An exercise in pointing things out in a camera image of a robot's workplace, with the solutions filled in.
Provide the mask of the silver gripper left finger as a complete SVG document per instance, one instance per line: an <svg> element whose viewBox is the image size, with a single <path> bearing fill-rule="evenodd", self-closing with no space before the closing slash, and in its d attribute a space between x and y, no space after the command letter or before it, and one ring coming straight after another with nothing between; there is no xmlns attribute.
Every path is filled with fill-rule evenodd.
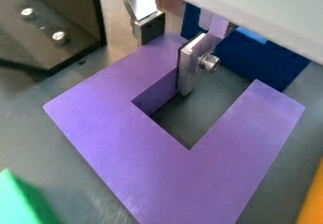
<svg viewBox="0 0 323 224"><path fill-rule="evenodd" d="M144 45L164 34L165 13L157 9L154 0L122 0L122 2L129 15L132 35L137 43Z"/></svg>

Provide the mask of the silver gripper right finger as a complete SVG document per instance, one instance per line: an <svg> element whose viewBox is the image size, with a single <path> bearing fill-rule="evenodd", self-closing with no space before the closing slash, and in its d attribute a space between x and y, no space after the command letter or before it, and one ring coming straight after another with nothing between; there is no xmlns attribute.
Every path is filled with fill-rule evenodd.
<svg viewBox="0 0 323 224"><path fill-rule="evenodd" d="M220 59L213 55L215 48L237 27L205 9L200 11L197 25L207 32L193 36L177 52L176 85L181 95L195 88L201 71L213 73L217 70Z"/></svg>

